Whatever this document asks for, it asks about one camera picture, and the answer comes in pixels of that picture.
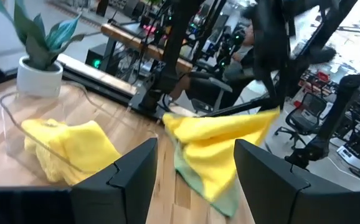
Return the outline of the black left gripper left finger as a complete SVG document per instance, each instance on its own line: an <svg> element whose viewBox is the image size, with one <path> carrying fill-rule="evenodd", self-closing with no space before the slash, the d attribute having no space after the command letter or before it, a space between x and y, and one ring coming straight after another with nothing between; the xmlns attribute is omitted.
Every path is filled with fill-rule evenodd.
<svg viewBox="0 0 360 224"><path fill-rule="evenodd" d="M149 138L71 187L0 187L0 224L145 224L157 156Z"/></svg>

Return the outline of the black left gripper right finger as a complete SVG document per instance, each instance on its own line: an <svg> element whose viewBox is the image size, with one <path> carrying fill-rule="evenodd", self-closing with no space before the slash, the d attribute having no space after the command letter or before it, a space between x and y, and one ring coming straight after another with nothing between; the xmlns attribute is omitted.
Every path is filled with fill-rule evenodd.
<svg viewBox="0 0 360 224"><path fill-rule="evenodd" d="M243 140L234 159L255 224L360 224L353 192Z"/></svg>

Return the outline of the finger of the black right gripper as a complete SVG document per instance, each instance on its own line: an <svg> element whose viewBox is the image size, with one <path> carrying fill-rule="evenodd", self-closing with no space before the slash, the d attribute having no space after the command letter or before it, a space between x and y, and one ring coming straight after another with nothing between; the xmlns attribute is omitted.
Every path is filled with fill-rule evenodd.
<svg viewBox="0 0 360 224"><path fill-rule="evenodd" d="M266 109L274 109L277 107L277 94L275 91L272 91L268 94L268 98L265 103Z"/></svg>
<svg viewBox="0 0 360 224"><path fill-rule="evenodd" d="M284 108L284 103L285 103L286 96L287 96L287 91L286 90L278 90L277 91L277 103L278 103L278 107L280 109Z"/></svg>

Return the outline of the green microfiber towel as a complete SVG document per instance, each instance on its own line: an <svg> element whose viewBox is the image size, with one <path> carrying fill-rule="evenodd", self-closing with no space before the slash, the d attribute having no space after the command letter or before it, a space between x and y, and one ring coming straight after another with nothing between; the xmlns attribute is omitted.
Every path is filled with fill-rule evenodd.
<svg viewBox="0 0 360 224"><path fill-rule="evenodd" d="M224 190L217 199L213 202L207 199L204 195L204 187L201 178L197 173L187 164L185 157L182 154L181 143L171 134L168 134L174 146L174 169L180 174L187 185L193 189L198 195L206 200L219 213L226 217L233 217L239 207L239 191L238 184L233 182L229 188Z"/></svg>

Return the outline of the clear plastic bin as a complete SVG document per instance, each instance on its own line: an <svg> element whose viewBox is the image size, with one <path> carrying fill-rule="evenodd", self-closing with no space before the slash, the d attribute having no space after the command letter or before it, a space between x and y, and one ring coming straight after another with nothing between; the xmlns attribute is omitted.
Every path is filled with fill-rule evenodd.
<svg viewBox="0 0 360 224"><path fill-rule="evenodd" d="M64 85L56 99L34 98L6 94L0 98L4 137L8 156L37 177L37 185L68 185L51 183L41 169L37 157L24 149L26 132L21 123L27 119L54 119L67 126L88 121L97 122L121 157L149 138L156 138L154 124L144 124L130 118L128 108L96 98L88 91Z"/></svg>

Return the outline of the black mesh office chair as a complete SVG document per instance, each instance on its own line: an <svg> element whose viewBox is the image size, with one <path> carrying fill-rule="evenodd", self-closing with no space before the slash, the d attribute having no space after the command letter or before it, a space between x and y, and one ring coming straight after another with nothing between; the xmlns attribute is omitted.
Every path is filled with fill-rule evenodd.
<svg viewBox="0 0 360 224"><path fill-rule="evenodd" d="M285 122L290 128L280 126L274 135L287 133L290 140L293 140L292 149L296 149L297 142L300 141L304 146L307 143L301 136L316 134L320 128L320 116L327 107L327 102L312 94L306 93L301 103L290 112L285 118Z"/></svg>

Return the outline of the grey office chair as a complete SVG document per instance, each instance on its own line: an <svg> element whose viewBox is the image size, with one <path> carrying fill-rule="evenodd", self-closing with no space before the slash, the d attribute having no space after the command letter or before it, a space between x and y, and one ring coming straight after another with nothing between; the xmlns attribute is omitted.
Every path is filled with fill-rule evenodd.
<svg viewBox="0 0 360 224"><path fill-rule="evenodd" d="M190 85L186 95L196 112L211 113L220 109L225 92L232 93L232 88L207 72L190 72Z"/></svg>

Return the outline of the black background robot station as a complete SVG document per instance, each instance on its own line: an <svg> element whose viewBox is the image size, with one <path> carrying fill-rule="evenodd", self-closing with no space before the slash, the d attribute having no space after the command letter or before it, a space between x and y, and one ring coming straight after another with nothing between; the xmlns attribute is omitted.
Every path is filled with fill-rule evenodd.
<svg viewBox="0 0 360 224"><path fill-rule="evenodd" d="M329 142L351 103L360 95L360 74L348 75L339 82L336 100L316 136L304 147L295 149L285 160L302 169L310 161L324 159L329 154Z"/></svg>

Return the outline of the snake plant in white pot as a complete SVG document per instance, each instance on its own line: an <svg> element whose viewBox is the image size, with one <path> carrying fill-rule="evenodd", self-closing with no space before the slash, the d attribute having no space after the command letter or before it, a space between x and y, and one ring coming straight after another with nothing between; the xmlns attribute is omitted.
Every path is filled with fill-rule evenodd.
<svg viewBox="0 0 360 224"><path fill-rule="evenodd" d="M38 97L57 97L64 71L57 62L58 56L71 43L80 42L91 35L74 34L82 15L55 24L47 34L42 16L38 14L30 19L23 0L15 0L13 16L0 0L0 13L11 22L27 53L19 59L16 78L18 92Z"/></svg>

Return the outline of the black computer tower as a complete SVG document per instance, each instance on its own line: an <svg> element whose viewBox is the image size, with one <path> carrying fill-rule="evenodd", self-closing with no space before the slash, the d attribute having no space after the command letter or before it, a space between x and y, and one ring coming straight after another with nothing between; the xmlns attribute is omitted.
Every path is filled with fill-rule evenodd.
<svg viewBox="0 0 360 224"><path fill-rule="evenodd" d="M90 48L87 52L85 63L93 68L106 72L109 59L109 56L105 55L106 49L106 44L100 44Z"/></svg>

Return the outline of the wooden workbench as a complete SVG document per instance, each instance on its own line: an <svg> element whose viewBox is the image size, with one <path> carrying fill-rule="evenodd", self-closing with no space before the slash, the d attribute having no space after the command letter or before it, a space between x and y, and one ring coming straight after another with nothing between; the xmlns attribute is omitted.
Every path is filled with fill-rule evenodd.
<svg viewBox="0 0 360 224"><path fill-rule="evenodd" d="M127 47L140 51L142 49L142 40L137 36L130 34L127 31L121 30L120 28L110 25L103 24L101 26L101 32L108 36L109 38L124 43ZM158 47L149 44L144 52L148 57L151 57L155 60L161 60L163 58L164 50L159 49ZM177 59L176 68L180 72L189 72L192 70L192 63L187 62L186 60Z"/></svg>

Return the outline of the black frame post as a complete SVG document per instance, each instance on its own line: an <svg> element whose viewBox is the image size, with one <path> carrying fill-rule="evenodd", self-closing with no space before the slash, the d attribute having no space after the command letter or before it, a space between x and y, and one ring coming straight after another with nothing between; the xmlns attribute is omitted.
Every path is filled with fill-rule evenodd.
<svg viewBox="0 0 360 224"><path fill-rule="evenodd" d="M197 38L198 45L192 58L192 64L195 64L202 55L203 46L205 45L206 40L211 36L216 20L219 17L226 2L227 0L214 0L211 9L209 10L207 20L204 23L204 32L200 37Z"/></svg>
<svg viewBox="0 0 360 224"><path fill-rule="evenodd" d="M301 48L292 63L290 78L300 78L310 66L331 61L336 55L333 48L325 48L329 38L335 33L358 0L325 0L333 3L327 14L322 14L322 21L306 44Z"/></svg>

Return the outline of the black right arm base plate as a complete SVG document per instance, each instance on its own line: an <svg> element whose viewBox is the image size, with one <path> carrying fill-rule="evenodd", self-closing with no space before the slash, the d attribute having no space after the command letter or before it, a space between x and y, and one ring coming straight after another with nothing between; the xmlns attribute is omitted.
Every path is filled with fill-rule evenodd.
<svg viewBox="0 0 360 224"><path fill-rule="evenodd" d="M165 97L173 91L177 82L176 72L153 72L137 88L128 105L148 118L161 119L166 112L171 112Z"/></svg>

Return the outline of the black table edge rail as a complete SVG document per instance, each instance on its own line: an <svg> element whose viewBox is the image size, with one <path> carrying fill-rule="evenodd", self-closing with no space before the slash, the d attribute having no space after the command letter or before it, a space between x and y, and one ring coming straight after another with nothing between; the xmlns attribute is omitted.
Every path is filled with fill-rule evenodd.
<svg viewBox="0 0 360 224"><path fill-rule="evenodd" d="M63 68L61 89L64 85L70 85L79 88L82 91L91 91L100 96L115 101L123 106L129 106L129 102L137 92L137 87L123 80L117 79L101 70L93 68L81 61L78 61L65 54L60 54L57 58ZM17 90L16 78L17 68L5 73L5 79L0 81L0 97L3 96L8 88L10 94L19 94L21 96L31 96L20 93ZM56 99L57 97L38 97L34 98Z"/></svg>

